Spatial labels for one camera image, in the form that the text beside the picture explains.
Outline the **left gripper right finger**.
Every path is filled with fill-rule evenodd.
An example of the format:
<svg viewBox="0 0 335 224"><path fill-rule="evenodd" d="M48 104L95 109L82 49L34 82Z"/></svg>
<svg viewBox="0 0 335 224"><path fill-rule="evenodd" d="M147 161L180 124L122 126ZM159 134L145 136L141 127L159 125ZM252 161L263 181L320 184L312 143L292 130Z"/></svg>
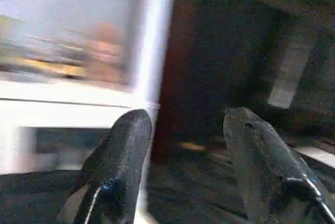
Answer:
<svg viewBox="0 0 335 224"><path fill-rule="evenodd" d="M225 111L223 132L244 208L253 223L334 223L334 200L267 121Z"/></svg>

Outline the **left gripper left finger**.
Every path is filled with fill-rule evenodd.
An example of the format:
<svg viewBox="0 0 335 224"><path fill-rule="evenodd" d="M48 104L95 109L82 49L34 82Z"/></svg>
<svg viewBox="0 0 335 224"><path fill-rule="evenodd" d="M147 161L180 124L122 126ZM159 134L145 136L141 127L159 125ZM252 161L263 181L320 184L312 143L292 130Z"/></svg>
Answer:
<svg viewBox="0 0 335 224"><path fill-rule="evenodd" d="M133 223L152 135L144 109L120 116L85 160L56 223Z"/></svg>

